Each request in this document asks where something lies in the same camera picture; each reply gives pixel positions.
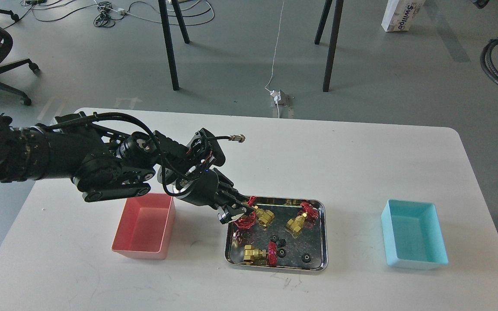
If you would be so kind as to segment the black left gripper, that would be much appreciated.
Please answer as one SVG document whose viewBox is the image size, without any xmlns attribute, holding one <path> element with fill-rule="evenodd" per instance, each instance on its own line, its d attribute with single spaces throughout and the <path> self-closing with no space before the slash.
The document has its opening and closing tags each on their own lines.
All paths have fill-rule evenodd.
<svg viewBox="0 0 498 311">
<path fill-rule="evenodd" d="M 196 206 L 208 205 L 215 210 L 219 208 L 217 218 L 221 224 L 236 221 L 255 209 L 251 197 L 241 195 L 234 188 L 234 182 L 216 168 L 205 171 L 177 198 Z"/>
</svg>

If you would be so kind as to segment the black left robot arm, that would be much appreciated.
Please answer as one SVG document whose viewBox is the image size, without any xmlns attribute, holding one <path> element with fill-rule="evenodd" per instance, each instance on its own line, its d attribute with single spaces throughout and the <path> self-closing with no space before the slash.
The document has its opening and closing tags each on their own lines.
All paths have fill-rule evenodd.
<svg viewBox="0 0 498 311">
<path fill-rule="evenodd" d="M 0 182 L 69 178 L 86 202 L 146 195 L 157 178 L 166 194 L 219 211 L 222 224 L 256 211 L 218 167 L 225 163 L 219 140 L 202 128 L 187 145 L 128 114 L 83 112 L 54 125 L 13 128 L 0 114 Z"/>
</svg>

